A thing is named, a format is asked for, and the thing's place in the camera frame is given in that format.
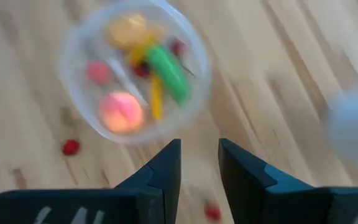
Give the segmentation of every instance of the wood grain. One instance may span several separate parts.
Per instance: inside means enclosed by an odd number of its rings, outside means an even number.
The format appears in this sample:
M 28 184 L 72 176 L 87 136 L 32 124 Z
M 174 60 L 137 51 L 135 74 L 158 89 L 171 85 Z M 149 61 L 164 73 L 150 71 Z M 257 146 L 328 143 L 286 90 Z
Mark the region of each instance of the wood grain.
M 140 146 L 102 138 L 75 114 L 58 78 L 71 26 L 105 0 L 0 0 L 0 192 L 110 188 L 182 138 L 177 223 L 207 223 L 202 194 L 233 223 L 220 182 L 218 138 L 232 139 L 315 186 L 358 185 L 358 164 L 340 160 L 324 135 L 335 97 L 358 88 L 358 7 L 348 0 L 171 0 L 196 27 L 213 64 L 208 106 L 171 136 Z M 332 21 L 329 7 L 337 6 Z M 330 31 L 341 15 L 352 25 Z M 81 153 L 64 157 L 65 139 Z

